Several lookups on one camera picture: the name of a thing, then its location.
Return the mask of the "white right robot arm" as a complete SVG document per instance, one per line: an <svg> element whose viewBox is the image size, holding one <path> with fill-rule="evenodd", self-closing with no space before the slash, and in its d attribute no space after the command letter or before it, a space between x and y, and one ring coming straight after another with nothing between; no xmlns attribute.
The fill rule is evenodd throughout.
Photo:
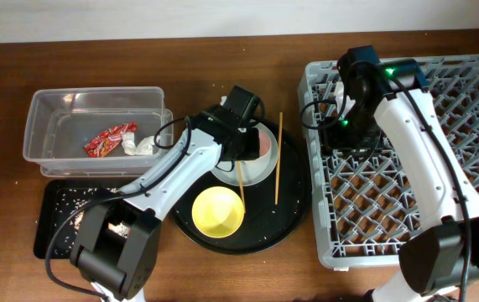
<svg viewBox="0 0 479 302"><path fill-rule="evenodd" d="M380 61L371 45L350 48L336 63L343 95L320 125L322 143L354 157L385 134L414 191L423 231L398 252L399 270L371 289L369 301L426 301L479 281L479 193L467 178L435 114L414 59Z"/></svg>

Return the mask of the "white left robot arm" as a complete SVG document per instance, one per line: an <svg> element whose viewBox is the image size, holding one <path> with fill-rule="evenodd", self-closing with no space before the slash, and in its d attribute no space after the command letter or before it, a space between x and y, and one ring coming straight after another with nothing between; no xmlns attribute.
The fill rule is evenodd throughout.
<svg viewBox="0 0 479 302"><path fill-rule="evenodd" d="M182 195L219 163L257 159L261 99L234 86L222 104L185 118L178 142L145 174L117 193L80 208L70 262L102 301L143 299L156 264L163 219Z"/></svg>

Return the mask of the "yellow bowl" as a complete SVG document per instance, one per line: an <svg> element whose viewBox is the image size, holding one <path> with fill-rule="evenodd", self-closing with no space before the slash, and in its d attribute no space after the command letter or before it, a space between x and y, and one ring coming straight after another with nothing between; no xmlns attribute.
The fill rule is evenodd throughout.
<svg viewBox="0 0 479 302"><path fill-rule="evenodd" d="M196 229L211 238L229 237L241 226L246 214L242 198L234 190L214 186L194 200L191 217Z"/></svg>

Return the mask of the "light blue plastic cup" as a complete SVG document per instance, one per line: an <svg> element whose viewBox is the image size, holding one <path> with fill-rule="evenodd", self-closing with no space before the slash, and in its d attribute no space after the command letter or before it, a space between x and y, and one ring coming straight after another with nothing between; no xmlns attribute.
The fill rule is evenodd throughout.
<svg viewBox="0 0 479 302"><path fill-rule="evenodd" d="M343 104L343 96L344 96L344 84L341 81L339 81L336 83L335 101L336 101L337 112L342 111L341 119L344 119L346 117L347 113L354 107L356 103L349 96L347 96L346 104Z"/></svg>

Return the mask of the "red strawberry cake wrapper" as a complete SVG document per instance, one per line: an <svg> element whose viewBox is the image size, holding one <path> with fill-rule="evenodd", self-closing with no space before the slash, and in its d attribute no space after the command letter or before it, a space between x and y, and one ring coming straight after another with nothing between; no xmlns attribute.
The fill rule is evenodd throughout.
<svg viewBox="0 0 479 302"><path fill-rule="evenodd" d="M113 126L99 133L83 149L90 158L103 158L122 141L123 133L134 133L137 129L135 122Z"/></svg>

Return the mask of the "white tissue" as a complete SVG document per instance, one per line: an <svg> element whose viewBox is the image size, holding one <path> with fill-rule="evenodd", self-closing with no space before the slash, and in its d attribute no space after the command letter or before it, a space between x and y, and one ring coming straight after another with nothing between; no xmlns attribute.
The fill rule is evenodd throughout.
<svg viewBox="0 0 479 302"><path fill-rule="evenodd" d="M154 136L146 137L139 143L135 143L134 133L123 133L122 148L125 154L131 156L153 155L155 149Z"/></svg>

